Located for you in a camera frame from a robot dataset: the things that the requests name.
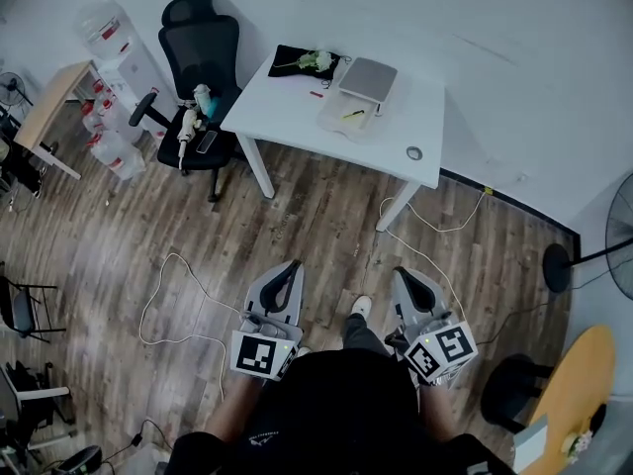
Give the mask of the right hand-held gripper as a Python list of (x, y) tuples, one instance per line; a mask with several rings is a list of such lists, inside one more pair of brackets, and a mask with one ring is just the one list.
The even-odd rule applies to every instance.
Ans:
[(419, 384), (451, 381), (478, 355), (470, 325), (448, 310), (443, 290), (424, 273), (396, 267), (392, 302), (402, 320), (392, 348)]

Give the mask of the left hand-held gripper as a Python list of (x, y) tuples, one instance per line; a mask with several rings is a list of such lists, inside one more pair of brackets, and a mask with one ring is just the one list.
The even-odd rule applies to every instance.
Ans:
[(268, 269), (249, 287), (242, 324), (232, 332), (231, 370), (280, 381), (299, 353), (305, 267), (297, 259)]

